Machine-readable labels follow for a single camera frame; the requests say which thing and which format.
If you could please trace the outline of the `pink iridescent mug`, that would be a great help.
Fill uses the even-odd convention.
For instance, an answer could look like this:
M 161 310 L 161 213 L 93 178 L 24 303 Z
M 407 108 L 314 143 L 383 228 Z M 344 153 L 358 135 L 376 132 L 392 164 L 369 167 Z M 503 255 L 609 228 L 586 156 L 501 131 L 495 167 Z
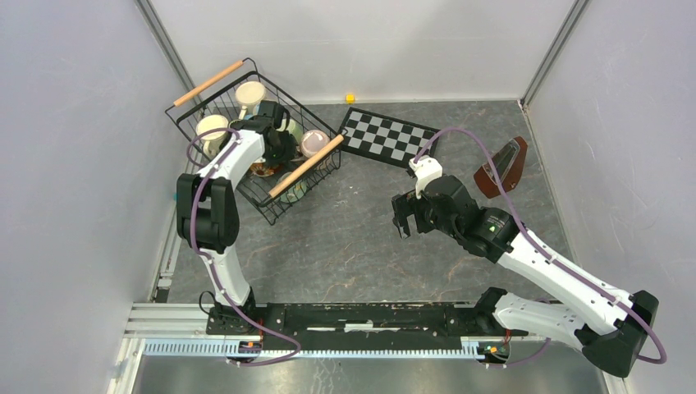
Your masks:
M 312 158 L 323 149 L 331 138 L 321 130 L 306 131 L 300 140 L 300 152 L 306 158 Z

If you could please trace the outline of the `small green teacup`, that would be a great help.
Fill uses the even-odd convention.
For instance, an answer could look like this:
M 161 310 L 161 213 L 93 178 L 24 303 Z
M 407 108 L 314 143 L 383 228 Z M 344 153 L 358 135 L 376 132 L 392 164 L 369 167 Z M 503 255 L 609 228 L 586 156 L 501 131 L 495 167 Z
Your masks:
M 305 179 L 299 179 L 279 196 L 279 201 L 284 204 L 295 204 L 308 192 L 309 187 Z

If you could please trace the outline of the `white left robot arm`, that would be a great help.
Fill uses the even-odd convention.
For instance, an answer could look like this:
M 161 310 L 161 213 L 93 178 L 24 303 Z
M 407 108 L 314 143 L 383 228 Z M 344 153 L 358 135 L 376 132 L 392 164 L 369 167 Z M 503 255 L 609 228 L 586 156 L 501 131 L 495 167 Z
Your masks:
M 197 125 L 195 140 L 203 141 L 211 161 L 177 179 L 176 227 L 213 283 L 209 334 L 244 335 L 257 326 L 254 293 L 236 253 L 240 218 L 235 190 L 254 163 L 275 166 L 294 157 L 296 141 L 285 130 L 290 120 L 280 103 L 263 100 L 250 118 L 229 121 L 209 115 Z

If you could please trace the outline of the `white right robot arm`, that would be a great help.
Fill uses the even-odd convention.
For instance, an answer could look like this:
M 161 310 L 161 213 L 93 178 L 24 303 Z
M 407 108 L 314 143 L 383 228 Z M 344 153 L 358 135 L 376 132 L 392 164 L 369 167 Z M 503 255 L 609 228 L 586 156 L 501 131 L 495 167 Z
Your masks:
M 536 333 L 578 350 L 605 373 L 626 378 L 654 333 L 659 301 L 648 291 L 629 293 L 558 254 L 511 213 L 480 207 L 455 176 L 441 176 L 421 190 L 395 195 L 393 223 L 410 236 L 409 217 L 419 233 L 440 231 L 466 252 L 518 273 L 557 304 L 526 300 L 490 288 L 479 300 L 474 325 L 485 335 L 501 329 Z

